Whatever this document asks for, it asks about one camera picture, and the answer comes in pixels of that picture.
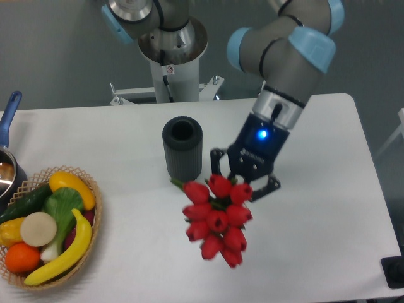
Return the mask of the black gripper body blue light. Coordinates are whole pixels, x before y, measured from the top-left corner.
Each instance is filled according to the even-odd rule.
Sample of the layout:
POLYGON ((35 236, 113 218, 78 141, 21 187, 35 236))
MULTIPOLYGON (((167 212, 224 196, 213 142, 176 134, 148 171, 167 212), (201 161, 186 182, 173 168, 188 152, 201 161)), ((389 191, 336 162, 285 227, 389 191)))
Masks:
POLYGON ((274 162, 289 132, 249 114, 238 137, 228 147, 230 177, 255 181, 273 172, 274 162))

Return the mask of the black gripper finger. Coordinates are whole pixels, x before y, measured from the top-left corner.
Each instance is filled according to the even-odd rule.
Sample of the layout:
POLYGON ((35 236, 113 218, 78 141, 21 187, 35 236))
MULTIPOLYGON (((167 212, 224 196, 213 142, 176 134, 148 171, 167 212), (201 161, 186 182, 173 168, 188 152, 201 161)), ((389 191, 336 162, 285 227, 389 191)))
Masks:
POLYGON ((230 177, 232 176, 231 173, 223 175, 220 166, 220 161, 224 156, 226 156, 226 154, 226 148, 213 148, 210 150, 211 173, 230 179, 230 177))
POLYGON ((249 202, 256 202, 257 200, 271 194, 276 190, 279 190, 280 188, 281 188, 281 182, 272 172, 267 175, 267 181, 263 187, 259 189, 254 189, 252 191, 252 195, 251 198, 249 199, 249 202))

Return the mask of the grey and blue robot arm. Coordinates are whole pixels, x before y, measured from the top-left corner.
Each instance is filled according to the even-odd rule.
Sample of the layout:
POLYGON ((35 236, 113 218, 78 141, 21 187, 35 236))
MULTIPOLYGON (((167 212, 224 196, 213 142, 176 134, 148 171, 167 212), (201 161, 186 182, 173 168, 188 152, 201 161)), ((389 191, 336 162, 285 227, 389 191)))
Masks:
MULTIPOLYGON (((336 50, 331 34, 345 17, 341 1, 273 4, 275 21, 259 29, 240 28, 229 38, 229 63, 261 77, 263 87, 235 142, 210 153, 215 174, 227 157, 231 176, 246 182, 267 177, 267 184, 252 193, 253 201, 280 187, 275 159, 328 70, 336 50)), ((101 12, 121 42, 137 41, 150 63, 157 102, 201 100, 199 60, 208 37, 190 15, 188 1, 107 1, 101 12)))

